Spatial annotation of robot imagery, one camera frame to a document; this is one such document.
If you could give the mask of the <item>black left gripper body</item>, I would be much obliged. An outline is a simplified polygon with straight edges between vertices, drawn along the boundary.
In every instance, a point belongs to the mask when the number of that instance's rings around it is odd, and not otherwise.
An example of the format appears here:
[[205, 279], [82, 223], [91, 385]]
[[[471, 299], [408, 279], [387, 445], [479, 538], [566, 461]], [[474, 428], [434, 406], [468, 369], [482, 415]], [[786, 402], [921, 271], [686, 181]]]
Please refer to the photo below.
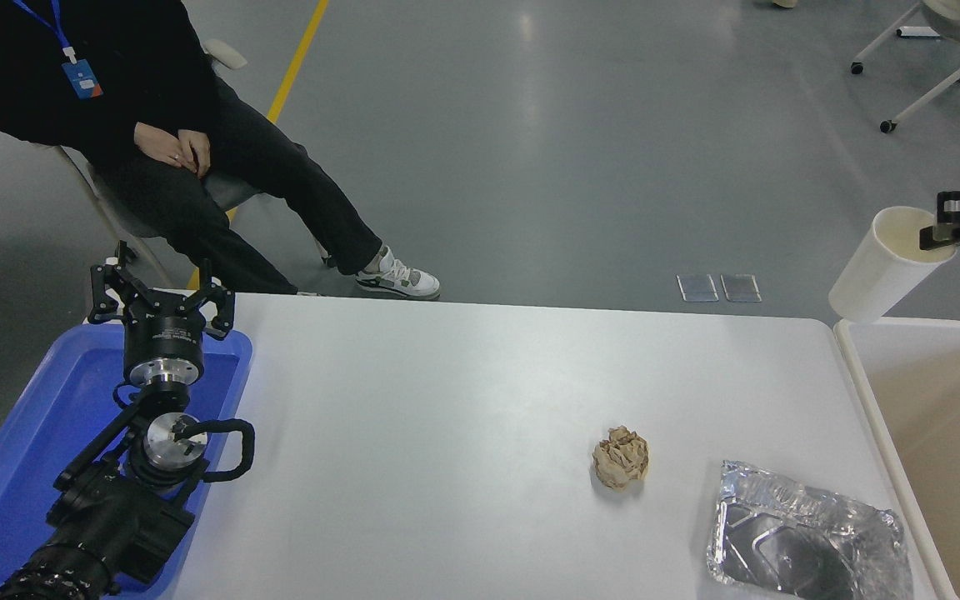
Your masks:
[[206, 319], [197, 316], [141, 314], [123, 319], [123, 367], [136, 368], [158, 358], [203, 367], [202, 339]]

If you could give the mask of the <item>seated person's right hand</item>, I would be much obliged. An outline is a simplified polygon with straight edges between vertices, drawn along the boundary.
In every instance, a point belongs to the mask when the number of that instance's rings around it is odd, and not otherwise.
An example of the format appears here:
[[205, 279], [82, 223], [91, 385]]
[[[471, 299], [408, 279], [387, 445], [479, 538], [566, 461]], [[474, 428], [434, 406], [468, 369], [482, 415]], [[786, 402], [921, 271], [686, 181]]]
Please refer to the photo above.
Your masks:
[[136, 144], [138, 151], [150, 159], [173, 168], [187, 168], [187, 170], [193, 168], [182, 142], [170, 132], [164, 132], [145, 122], [137, 122], [133, 129], [133, 143]]

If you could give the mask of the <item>seated person's left hand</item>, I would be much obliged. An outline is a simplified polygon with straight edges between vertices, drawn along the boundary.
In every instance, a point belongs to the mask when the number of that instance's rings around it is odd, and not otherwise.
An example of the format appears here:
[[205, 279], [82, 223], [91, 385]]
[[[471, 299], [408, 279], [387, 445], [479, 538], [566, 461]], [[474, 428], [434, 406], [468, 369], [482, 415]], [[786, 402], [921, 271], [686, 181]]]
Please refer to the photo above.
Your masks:
[[205, 132], [180, 129], [177, 132], [179, 151], [176, 160], [199, 179], [207, 176], [211, 167], [211, 144]]

